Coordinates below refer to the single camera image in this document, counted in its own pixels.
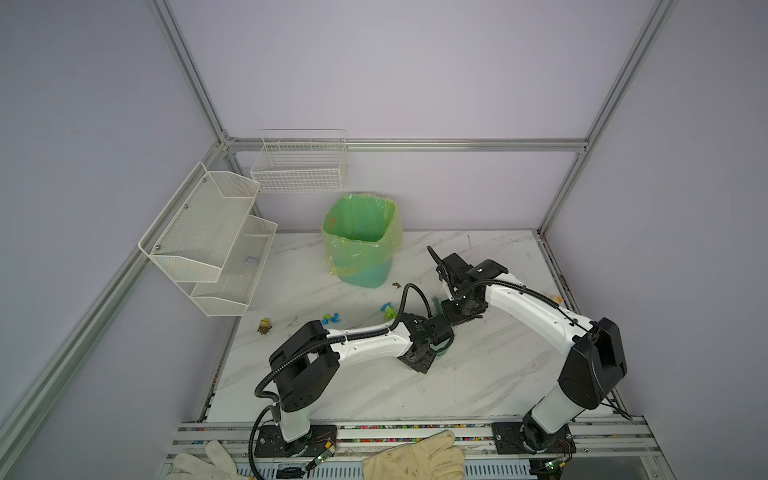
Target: wire basket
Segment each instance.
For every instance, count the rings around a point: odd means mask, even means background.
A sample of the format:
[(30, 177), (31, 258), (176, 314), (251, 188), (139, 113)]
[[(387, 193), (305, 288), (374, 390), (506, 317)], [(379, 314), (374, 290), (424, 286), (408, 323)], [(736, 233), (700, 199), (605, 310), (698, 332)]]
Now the wire basket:
[(265, 194), (338, 192), (346, 179), (344, 130), (262, 130), (251, 177)]
[(139, 243), (174, 282), (219, 280), (259, 190), (250, 178), (201, 167), (202, 177), (154, 245)]
[(264, 269), (277, 223), (249, 215), (216, 283), (198, 283), (190, 298), (207, 316), (242, 316)]

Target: white wall panel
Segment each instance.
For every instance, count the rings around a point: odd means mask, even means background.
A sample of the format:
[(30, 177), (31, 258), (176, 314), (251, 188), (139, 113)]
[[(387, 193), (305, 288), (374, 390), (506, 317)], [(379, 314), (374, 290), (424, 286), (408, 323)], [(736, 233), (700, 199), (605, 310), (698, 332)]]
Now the white wall panel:
[[(0, 2), (0, 424), (213, 143), (145, 0)], [(154, 478), (229, 319), (153, 266), (13, 478)]]
[(584, 137), (653, 0), (173, 0), (224, 127)]
[(766, 20), (681, 0), (548, 235), (678, 480), (755, 476), (768, 429)]
[[(250, 171), (256, 154), (237, 154)], [(352, 152), (345, 190), (391, 197), (409, 229), (537, 226), (571, 165), (571, 152)], [(280, 230), (318, 230), (341, 193), (259, 194)]]
[(149, 265), (9, 480), (157, 478), (232, 321), (207, 318)]

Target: white marble tabletop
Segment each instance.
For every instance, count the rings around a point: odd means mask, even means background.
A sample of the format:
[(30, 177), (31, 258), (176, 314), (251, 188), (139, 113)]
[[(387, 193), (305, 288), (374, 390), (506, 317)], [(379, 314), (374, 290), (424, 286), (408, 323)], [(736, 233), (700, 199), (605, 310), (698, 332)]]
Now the white marble tabletop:
[[(389, 278), (377, 289), (344, 283), (328, 274), (319, 233), (278, 233), (250, 310), (240, 321), (208, 412), (208, 422), (252, 422), (266, 405), (253, 396), (270, 371), (269, 356), (304, 323), (339, 314), (344, 329), (383, 323), (384, 303), (399, 307), (402, 290), (419, 286), (445, 299), (431, 245), (441, 256), (458, 253), (476, 265), (489, 258), (534, 290), (559, 295), (530, 230), (405, 232)], [(425, 314), (409, 293), (406, 312)], [(273, 328), (257, 331), (262, 318)], [(488, 309), (482, 319), (455, 328), (455, 341), (425, 375), (394, 358), (339, 369), (311, 406), (312, 420), (463, 419), (523, 415), (554, 386), (564, 357), (513, 317)], [(274, 384), (268, 389), (274, 391)], [(592, 413), (611, 413), (600, 407)]]

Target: green trash bin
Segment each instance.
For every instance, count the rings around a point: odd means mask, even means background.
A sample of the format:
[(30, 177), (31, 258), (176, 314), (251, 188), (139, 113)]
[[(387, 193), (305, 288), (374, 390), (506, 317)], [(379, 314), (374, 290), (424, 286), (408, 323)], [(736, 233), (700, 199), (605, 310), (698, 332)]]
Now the green trash bin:
[(402, 222), (389, 198), (350, 194), (339, 198), (323, 221), (326, 265), (352, 285), (381, 286), (402, 243)]

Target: beige leather glove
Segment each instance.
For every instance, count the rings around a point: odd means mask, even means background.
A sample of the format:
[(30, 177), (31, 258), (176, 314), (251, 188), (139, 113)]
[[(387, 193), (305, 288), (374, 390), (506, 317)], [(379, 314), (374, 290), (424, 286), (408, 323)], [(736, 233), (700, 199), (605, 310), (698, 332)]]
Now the beige leather glove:
[(365, 480), (462, 480), (464, 452), (445, 430), (419, 443), (407, 443), (362, 461)]
[(248, 480), (237, 474), (234, 460), (217, 440), (211, 440), (205, 445), (205, 454), (213, 465), (188, 453), (176, 455), (174, 467), (189, 473), (169, 473), (163, 480)]

